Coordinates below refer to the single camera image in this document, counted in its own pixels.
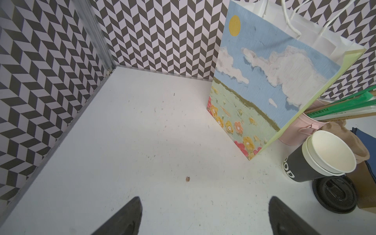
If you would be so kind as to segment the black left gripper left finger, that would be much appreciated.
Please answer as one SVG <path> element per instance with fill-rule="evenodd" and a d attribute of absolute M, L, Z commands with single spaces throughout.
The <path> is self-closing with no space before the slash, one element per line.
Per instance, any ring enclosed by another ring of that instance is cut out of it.
<path fill-rule="evenodd" d="M 137 235 L 142 215 L 142 202 L 136 196 L 94 231 L 92 235 Z"/>

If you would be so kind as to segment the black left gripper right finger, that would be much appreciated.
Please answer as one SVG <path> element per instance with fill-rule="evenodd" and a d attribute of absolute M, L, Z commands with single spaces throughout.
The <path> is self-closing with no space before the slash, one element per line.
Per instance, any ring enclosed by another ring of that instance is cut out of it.
<path fill-rule="evenodd" d="M 276 196 L 269 201 L 268 214 L 274 235 L 319 235 Z"/>

